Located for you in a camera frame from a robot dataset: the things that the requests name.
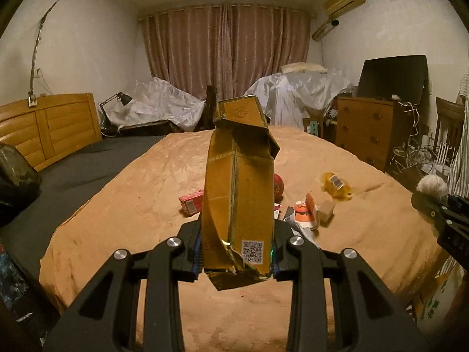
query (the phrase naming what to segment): wall-mounted air conditioner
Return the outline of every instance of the wall-mounted air conditioner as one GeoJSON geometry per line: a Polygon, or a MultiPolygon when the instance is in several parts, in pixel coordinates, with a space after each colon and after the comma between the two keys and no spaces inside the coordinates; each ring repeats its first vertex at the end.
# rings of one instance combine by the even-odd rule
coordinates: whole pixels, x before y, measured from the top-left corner
{"type": "Polygon", "coordinates": [[[335,20],[342,14],[362,5],[366,0],[327,0],[324,9],[330,20],[335,20]]]}

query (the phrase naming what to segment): silver screw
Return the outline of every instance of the silver screw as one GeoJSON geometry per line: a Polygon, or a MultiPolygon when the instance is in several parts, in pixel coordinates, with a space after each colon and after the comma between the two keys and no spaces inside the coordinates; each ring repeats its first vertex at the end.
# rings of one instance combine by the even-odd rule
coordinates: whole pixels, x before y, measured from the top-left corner
{"type": "Polygon", "coordinates": [[[171,237],[166,241],[166,243],[171,247],[177,247],[181,244],[181,240],[178,237],[171,237]]]}
{"type": "Polygon", "coordinates": [[[127,257],[127,250],[119,249],[114,252],[114,258],[122,260],[127,257]]]}
{"type": "Polygon", "coordinates": [[[301,246],[302,244],[304,244],[304,239],[300,236],[293,236],[290,238],[290,243],[293,246],[301,246]]]}
{"type": "Polygon", "coordinates": [[[345,255],[346,258],[353,259],[353,258],[356,258],[357,253],[353,249],[345,249],[344,250],[344,255],[345,255]]]}

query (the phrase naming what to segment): small red box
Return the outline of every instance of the small red box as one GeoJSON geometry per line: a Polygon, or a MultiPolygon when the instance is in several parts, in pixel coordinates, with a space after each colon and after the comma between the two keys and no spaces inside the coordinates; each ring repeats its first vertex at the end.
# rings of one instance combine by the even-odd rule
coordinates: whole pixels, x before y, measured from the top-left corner
{"type": "Polygon", "coordinates": [[[203,189],[186,196],[179,197],[179,202],[181,203],[182,210],[188,216],[200,213],[202,210],[203,189]]]}

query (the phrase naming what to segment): yellow plastic package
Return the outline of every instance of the yellow plastic package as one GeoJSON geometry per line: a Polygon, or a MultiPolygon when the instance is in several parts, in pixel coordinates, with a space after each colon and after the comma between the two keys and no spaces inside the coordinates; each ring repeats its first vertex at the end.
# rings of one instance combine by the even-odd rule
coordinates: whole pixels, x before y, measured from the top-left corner
{"type": "Polygon", "coordinates": [[[352,198],[352,188],[347,181],[341,179],[332,172],[326,172],[322,175],[321,181],[323,190],[334,198],[347,199],[352,198]]]}

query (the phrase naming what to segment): chest of drawers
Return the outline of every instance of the chest of drawers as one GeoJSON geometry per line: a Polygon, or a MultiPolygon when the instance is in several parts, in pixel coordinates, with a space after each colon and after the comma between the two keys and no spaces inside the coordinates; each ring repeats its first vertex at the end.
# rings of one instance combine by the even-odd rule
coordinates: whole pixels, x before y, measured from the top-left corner
{"type": "Polygon", "coordinates": [[[336,145],[384,171],[393,148],[407,144],[414,118],[396,102],[359,97],[338,99],[336,145]]]}

